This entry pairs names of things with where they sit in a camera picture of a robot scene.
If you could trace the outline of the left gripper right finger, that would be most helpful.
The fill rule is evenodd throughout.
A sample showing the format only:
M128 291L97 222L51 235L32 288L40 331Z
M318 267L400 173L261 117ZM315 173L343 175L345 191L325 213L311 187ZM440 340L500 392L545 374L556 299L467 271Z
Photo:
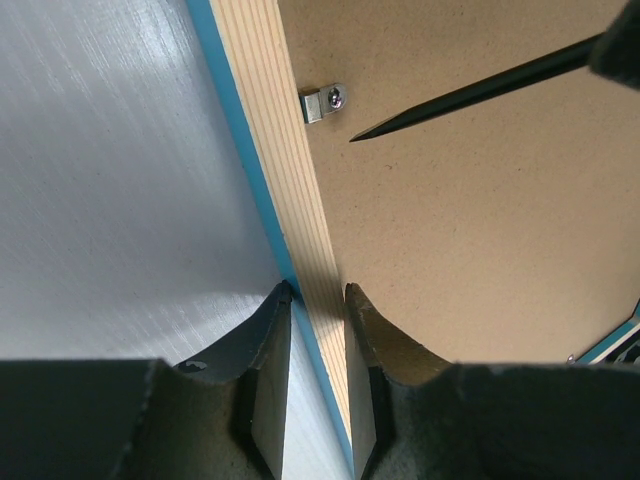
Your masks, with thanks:
M359 479L635 479L639 370L624 363L463 364L345 288Z

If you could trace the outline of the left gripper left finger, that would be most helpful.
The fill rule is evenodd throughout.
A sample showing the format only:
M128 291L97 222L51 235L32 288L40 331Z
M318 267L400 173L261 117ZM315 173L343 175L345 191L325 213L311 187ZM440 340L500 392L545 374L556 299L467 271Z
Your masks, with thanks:
M1 365L5 479L278 479L292 289L177 365L11 360Z

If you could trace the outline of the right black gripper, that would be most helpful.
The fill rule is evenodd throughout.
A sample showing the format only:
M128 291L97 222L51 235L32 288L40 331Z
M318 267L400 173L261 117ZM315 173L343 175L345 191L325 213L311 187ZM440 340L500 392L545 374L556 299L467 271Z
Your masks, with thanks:
M590 71L638 91L639 41L639 0L631 0L596 42L589 57Z

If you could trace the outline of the red handled screwdriver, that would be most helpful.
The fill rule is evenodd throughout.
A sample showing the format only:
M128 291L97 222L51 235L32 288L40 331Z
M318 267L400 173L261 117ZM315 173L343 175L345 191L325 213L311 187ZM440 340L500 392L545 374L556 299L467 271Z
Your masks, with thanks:
M413 106L355 135L374 139L583 68L602 33Z

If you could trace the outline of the blue picture frame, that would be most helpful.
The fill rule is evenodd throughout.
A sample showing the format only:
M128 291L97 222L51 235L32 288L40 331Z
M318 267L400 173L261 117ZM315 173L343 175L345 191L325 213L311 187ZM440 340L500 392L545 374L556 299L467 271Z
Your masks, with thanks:
M320 360L341 445L356 477L344 300L346 286L355 282L343 280L340 274L307 135L310 125L341 112L347 103L321 121L304 123L298 91L306 88L296 83L279 9L281 2L193 1L190 9L276 258L300 291L307 318L305 332ZM442 358L463 364L624 363L639 370L639 298L629 318L582 353L564 361Z

